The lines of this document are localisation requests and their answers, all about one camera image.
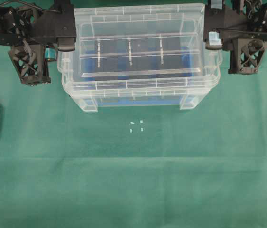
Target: green tablecloth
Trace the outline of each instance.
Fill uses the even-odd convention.
[[[220,83],[194,110],[88,114],[64,92],[56,63],[52,84],[21,85],[8,49],[0,47],[0,228],[267,228],[267,53],[252,76],[228,75],[224,53]]]

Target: transparent plastic storage box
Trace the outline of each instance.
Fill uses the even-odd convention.
[[[75,51],[59,53],[65,91],[98,107],[193,109],[220,79],[221,52],[203,42],[203,4],[75,9]]]

